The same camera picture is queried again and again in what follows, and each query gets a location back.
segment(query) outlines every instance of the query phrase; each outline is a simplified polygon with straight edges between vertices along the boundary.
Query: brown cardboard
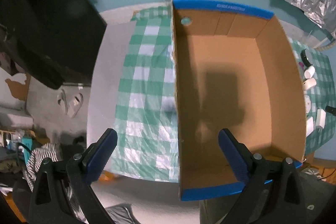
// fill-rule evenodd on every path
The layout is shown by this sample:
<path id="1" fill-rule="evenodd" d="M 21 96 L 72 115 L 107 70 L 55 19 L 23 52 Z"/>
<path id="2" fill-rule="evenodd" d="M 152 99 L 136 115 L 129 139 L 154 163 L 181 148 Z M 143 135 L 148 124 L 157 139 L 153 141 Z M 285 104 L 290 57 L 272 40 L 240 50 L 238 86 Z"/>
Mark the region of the brown cardboard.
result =
<path id="1" fill-rule="evenodd" d="M 276 17 L 174 10 L 174 28 L 182 190 L 236 182 L 218 145 L 223 128 L 252 153 L 302 161 L 304 96 Z"/>

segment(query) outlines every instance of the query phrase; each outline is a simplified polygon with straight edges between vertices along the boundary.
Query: blue gripper pad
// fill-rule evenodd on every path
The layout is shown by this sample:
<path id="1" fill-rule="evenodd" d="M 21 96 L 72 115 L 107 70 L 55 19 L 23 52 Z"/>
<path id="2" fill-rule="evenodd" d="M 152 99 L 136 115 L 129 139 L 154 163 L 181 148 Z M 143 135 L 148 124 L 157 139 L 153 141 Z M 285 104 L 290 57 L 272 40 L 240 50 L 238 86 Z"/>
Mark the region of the blue gripper pad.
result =
<path id="1" fill-rule="evenodd" d="M 83 165 L 86 169 L 84 180 L 87 185 L 99 179 L 107 161 L 117 146 L 117 141 L 116 131 L 108 128 L 83 159 Z"/>
<path id="2" fill-rule="evenodd" d="M 237 140 L 235 140 L 236 143 L 233 143 L 229 136 L 226 134 L 226 130 L 228 129 L 222 129 L 218 134 L 219 147 L 221 148 L 222 152 L 225 155 L 225 158 L 229 162 L 236 179 L 247 184 L 249 181 L 248 166 L 236 148 L 236 146 L 240 145 L 240 143 L 238 143 Z"/>

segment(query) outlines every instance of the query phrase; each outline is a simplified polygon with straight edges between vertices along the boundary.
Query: brown stain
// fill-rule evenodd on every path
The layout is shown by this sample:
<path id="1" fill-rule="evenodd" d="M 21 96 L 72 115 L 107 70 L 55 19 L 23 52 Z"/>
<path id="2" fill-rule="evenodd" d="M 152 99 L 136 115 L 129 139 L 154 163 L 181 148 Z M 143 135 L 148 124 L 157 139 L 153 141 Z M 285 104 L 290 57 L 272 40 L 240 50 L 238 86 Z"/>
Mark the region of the brown stain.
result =
<path id="1" fill-rule="evenodd" d="M 7 83 L 10 93 L 14 98 L 19 99 L 20 101 L 26 101 L 28 95 L 30 75 L 26 74 L 26 81 L 24 85 L 19 82 L 12 81 L 11 79 L 6 79 L 5 82 Z"/>

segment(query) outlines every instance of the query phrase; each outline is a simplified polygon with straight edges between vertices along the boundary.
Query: round hole in box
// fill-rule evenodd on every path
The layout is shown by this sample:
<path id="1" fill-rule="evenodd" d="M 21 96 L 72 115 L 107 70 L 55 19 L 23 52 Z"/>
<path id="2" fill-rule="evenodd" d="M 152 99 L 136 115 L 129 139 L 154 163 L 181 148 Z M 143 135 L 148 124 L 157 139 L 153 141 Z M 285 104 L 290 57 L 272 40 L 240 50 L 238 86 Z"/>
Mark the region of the round hole in box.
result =
<path id="1" fill-rule="evenodd" d="M 183 17 L 183 18 L 181 19 L 181 24 L 182 24 L 183 26 L 189 26 L 189 25 L 191 25 L 191 23 L 192 23 L 192 20 L 191 20 L 190 17 Z"/>

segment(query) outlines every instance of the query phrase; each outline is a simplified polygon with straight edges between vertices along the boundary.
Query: black round container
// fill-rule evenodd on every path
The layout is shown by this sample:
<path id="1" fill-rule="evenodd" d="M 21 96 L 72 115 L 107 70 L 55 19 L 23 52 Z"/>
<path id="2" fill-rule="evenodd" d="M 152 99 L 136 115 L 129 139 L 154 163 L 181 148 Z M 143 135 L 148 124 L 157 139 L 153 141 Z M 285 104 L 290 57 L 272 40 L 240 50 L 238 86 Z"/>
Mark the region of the black round container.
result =
<path id="1" fill-rule="evenodd" d="M 311 55 L 308 49 L 304 49 L 301 52 L 301 59 L 306 67 L 310 67 L 313 65 L 313 56 Z"/>

